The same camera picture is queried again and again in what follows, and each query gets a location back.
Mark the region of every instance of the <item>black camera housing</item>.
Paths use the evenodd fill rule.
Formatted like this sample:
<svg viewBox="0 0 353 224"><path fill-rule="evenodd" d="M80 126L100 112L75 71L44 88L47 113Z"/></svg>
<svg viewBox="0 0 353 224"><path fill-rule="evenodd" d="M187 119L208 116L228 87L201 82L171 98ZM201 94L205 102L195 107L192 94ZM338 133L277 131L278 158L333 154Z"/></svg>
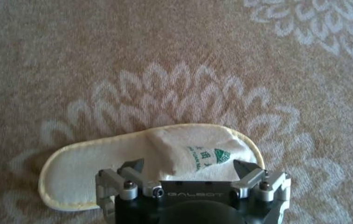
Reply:
<svg viewBox="0 0 353 224"><path fill-rule="evenodd" d="M282 201L239 199L231 182L160 181L164 195L115 198L116 224L278 223Z"/></svg>

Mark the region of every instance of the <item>carpet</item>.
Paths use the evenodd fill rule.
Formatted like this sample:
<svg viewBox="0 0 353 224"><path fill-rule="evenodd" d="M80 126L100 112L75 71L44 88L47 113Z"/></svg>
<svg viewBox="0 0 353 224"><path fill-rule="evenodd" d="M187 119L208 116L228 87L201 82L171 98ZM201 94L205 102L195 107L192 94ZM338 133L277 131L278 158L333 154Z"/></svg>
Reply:
<svg viewBox="0 0 353 224"><path fill-rule="evenodd" d="M353 0L0 1L0 223L103 223L44 206L45 159L180 123L292 174L285 223L353 223Z"/></svg>

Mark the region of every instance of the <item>slipper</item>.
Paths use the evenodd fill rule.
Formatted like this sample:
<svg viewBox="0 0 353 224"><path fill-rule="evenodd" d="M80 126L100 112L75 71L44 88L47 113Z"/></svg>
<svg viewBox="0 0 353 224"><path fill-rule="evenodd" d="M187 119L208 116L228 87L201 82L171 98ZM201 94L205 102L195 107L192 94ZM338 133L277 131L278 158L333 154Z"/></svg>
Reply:
<svg viewBox="0 0 353 224"><path fill-rule="evenodd" d="M151 180L239 180L233 160L264 159L252 140L236 130L212 124L180 124L92 140L59 149L39 175L45 205L61 211L96 209L95 175L117 170L125 161L144 158Z"/></svg>

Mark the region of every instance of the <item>screw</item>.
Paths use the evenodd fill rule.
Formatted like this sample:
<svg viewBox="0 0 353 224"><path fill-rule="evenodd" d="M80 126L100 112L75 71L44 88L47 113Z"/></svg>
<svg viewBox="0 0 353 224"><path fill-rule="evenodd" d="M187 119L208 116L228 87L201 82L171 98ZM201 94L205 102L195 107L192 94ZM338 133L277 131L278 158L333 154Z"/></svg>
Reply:
<svg viewBox="0 0 353 224"><path fill-rule="evenodd" d="M132 181L125 181L125 182L124 182L124 188L125 188L125 189L131 189L131 188L133 188L133 182L132 182Z"/></svg>
<svg viewBox="0 0 353 224"><path fill-rule="evenodd" d="M156 198L160 198L160 197L163 197L163 195L164 195L164 190L163 190L163 188L156 188L156 189L153 190L153 196L155 196Z"/></svg>
<svg viewBox="0 0 353 224"><path fill-rule="evenodd" d="M270 184L266 182L266 181L262 181L260 184L258 184L258 188L261 190L268 190L270 187Z"/></svg>

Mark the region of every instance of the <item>metal gripper jaw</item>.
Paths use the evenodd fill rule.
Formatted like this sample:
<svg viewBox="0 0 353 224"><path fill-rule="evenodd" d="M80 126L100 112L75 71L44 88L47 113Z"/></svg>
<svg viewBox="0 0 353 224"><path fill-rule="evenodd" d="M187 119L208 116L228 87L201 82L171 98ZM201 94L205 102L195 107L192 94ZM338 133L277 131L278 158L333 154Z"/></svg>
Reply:
<svg viewBox="0 0 353 224"><path fill-rule="evenodd" d="M143 165L144 159L128 161L116 172L103 169L96 174L96 204L103 210L105 220L115 210L112 196L119 194L123 200L133 200L137 197L137 189L141 189L145 197L163 197L161 183L145 178L141 174Z"/></svg>
<svg viewBox="0 0 353 224"><path fill-rule="evenodd" d="M240 181L232 182L237 198L252 198L264 202L274 202L264 223L282 222L284 211L289 208L290 175L285 172L270 172L249 162L233 161Z"/></svg>

